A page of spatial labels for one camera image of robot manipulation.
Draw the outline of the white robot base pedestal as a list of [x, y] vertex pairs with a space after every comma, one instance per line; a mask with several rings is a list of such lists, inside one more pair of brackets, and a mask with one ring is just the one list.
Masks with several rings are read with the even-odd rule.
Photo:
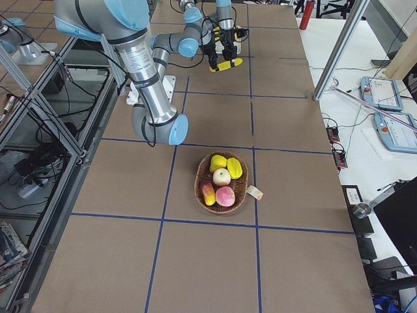
[[[175, 76], [165, 76], [163, 78], [163, 87], [164, 87], [164, 91], [165, 94], [167, 96], [167, 99], [169, 101], [169, 103], [172, 102], [172, 98], [173, 98], [173, 93], [174, 93], [174, 89], [175, 89], [175, 83], [176, 83], [176, 77]], [[135, 105], [135, 104], [143, 104], [143, 101], [139, 95], [139, 91], [136, 89], [135, 85], [133, 82], [130, 82], [130, 84], [128, 85], [130, 90], [128, 93], [128, 96], [126, 98], [126, 103], [127, 105]]]

